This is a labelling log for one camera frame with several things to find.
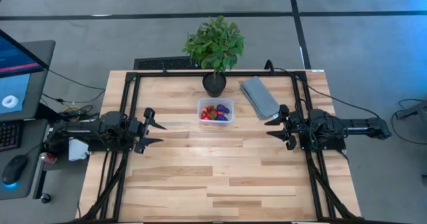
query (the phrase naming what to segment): gray towel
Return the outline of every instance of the gray towel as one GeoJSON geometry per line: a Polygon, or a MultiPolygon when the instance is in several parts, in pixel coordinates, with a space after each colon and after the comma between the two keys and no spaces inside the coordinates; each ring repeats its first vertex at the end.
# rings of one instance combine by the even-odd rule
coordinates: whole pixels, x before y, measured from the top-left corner
{"type": "Polygon", "coordinates": [[[258,77],[252,77],[241,84],[240,88],[260,120],[267,119],[279,111],[279,104],[258,77]]]}

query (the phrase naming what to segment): black grate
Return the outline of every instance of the black grate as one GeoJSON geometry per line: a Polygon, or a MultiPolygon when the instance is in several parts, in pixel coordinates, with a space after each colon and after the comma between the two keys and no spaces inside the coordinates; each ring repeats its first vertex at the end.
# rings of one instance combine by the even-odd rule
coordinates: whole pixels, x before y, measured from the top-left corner
{"type": "Polygon", "coordinates": [[[189,57],[157,57],[135,59],[134,70],[179,70],[201,69],[199,65],[191,63],[189,57]]]}

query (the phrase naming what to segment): computer mouse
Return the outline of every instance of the computer mouse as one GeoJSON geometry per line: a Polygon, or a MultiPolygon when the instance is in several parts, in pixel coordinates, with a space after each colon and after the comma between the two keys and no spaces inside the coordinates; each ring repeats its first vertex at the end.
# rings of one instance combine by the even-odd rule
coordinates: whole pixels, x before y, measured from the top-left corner
{"type": "Polygon", "coordinates": [[[18,155],[6,165],[1,176],[4,184],[10,185],[19,180],[22,171],[27,165],[28,157],[26,155],[18,155]]]}

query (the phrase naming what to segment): black metal frame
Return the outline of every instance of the black metal frame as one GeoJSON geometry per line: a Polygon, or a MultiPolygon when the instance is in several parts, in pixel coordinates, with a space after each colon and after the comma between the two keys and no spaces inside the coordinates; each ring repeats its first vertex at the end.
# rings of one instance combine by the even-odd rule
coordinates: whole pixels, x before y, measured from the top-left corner
{"type": "MultiPolygon", "coordinates": [[[[290,72],[275,71],[271,61],[268,61],[266,63],[266,66],[264,69],[269,69],[270,71],[232,71],[232,72],[227,72],[226,76],[229,76],[229,77],[241,77],[241,76],[290,77],[292,80],[292,87],[294,90],[294,97],[296,100],[296,108],[297,108],[297,111],[300,113],[300,117],[303,118],[304,112],[302,109],[302,101],[301,101],[300,92],[298,89],[298,81],[296,77],[300,78],[301,80],[306,80],[307,79],[306,72],[305,71],[290,71],[290,72]]],[[[135,81],[135,85],[133,88],[129,118],[135,117],[135,110],[136,110],[136,104],[137,104],[137,98],[138,98],[138,92],[139,92],[139,84],[142,77],[203,77],[207,73],[209,73],[209,71],[191,71],[191,72],[190,71],[166,71],[166,72],[164,71],[164,72],[155,72],[155,73],[129,72],[126,74],[126,78],[125,78],[125,85],[123,88],[123,95],[121,98],[120,112],[125,114],[125,106],[127,103],[129,86],[133,80],[135,81]]],[[[306,107],[307,109],[312,109],[313,107],[312,107],[310,92],[306,85],[303,85],[303,90],[304,90],[304,98],[306,101],[306,107]]],[[[310,150],[307,150],[307,149],[304,150],[304,152],[306,155],[307,165],[309,165],[310,161],[312,161],[312,153],[310,150]]],[[[328,183],[328,174],[326,172],[323,153],[322,151],[318,151],[316,155],[318,157],[318,161],[319,161],[318,164],[320,167],[320,173],[322,175],[322,178],[325,180],[326,183],[328,183]]],[[[122,159],[125,159],[126,163],[127,163],[128,156],[129,156],[128,152],[123,153],[122,159]]],[[[117,161],[117,152],[113,152],[110,157],[110,163],[109,163],[109,168],[107,172],[107,181],[111,181],[111,178],[114,173],[116,161],[117,161]]],[[[118,220],[118,217],[119,217],[121,198],[123,195],[123,186],[125,181],[124,176],[125,176],[124,174],[121,176],[117,184],[117,193],[116,193],[115,204],[113,208],[113,220],[118,220]]],[[[314,207],[316,210],[316,217],[318,218],[318,221],[319,221],[323,218],[323,215],[322,215],[322,206],[319,198],[318,186],[316,183],[316,178],[310,171],[309,171],[309,176],[310,176],[310,185],[312,188],[312,195],[314,199],[314,207]]],[[[329,211],[330,217],[334,219],[336,218],[334,206],[332,202],[329,200],[329,198],[327,198],[326,200],[328,204],[328,211],[329,211]]],[[[103,204],[103,207],[101,208],[101,214],[99,216],[100,219],[106,218],[107,206],[108,206],[108,200],[103,204]]]]}

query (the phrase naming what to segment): red object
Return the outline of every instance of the red object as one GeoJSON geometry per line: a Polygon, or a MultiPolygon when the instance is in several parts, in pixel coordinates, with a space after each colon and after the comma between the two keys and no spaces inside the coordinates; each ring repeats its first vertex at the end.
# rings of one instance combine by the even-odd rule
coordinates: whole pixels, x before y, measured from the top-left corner
{"type": "Polygon", "coordinates": [[[50,153],[44,152],[40,154],[40,160],[46,163],[54,164],[56,161],[58,161],[58,158],[50,153]]]}

